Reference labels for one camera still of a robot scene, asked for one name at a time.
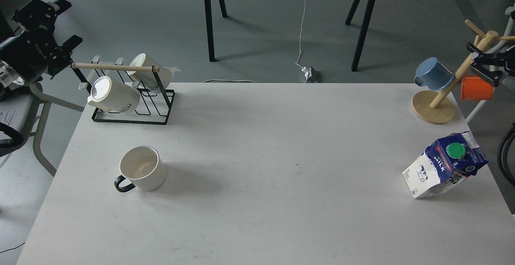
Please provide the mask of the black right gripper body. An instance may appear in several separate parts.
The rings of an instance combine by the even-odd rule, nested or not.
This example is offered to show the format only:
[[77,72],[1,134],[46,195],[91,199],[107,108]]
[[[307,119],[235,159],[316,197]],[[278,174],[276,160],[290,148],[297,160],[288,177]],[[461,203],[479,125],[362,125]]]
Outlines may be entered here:
[[509,76],[515,76],[515,49],[509,47],[504,52],[497,52],[497,67],[504,69]]

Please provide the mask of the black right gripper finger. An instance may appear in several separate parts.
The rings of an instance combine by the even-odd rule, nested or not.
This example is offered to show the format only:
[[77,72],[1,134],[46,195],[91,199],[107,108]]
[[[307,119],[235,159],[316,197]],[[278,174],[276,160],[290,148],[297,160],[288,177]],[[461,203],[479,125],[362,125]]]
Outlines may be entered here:
[[491,66],[503,66],[503,60],[501,53],[483,53],[473,45],[473,43],[467,43],[467,50],[471,52],[473,63],[478,63],[480,65],[491,65]]
[[503,72],[501,70],[490,71],[481,63],[474,62],[470,67],[474,74],[492,87],[498,87],[503,78]]

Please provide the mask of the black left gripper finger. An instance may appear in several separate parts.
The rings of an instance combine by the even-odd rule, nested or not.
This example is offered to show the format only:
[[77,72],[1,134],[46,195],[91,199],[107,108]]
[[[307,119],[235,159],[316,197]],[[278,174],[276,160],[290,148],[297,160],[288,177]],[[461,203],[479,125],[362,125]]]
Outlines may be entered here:
[[59,56],[71,56],[72,51],[83,42],[83,38],[73,35],[58,47]]
[[54,2],[48,2],[48,4],[50,5],[50,13],[55,16],[59,16],[72,7],[72,4],[67,0],[57,0]]

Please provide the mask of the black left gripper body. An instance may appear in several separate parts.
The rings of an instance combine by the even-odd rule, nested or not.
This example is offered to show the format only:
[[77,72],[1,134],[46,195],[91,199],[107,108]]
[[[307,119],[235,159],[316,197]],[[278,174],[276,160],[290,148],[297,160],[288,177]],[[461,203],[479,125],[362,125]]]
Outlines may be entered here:
[[12,19],[22,28],[15,37],[13,69],[23,80],[36,80],[43,73],[55,76],[72,62],[71,56],[59,56],[60,46],[54,38],[57,16],[50,13],[50,5],[42,0],[31,0]]

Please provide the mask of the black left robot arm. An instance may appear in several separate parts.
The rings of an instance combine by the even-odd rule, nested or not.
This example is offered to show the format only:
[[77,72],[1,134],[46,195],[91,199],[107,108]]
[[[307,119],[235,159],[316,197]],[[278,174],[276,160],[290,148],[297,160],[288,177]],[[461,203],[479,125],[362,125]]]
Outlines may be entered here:
[[67,0],[31,0],[15,10],[12,20],[22,32],[1,43],[1,96],[40,80],[43,73],[55,76],[72,63],[72,51],[83,39],[71,36],[62,45],[54,38],[57,17],[72,4]]

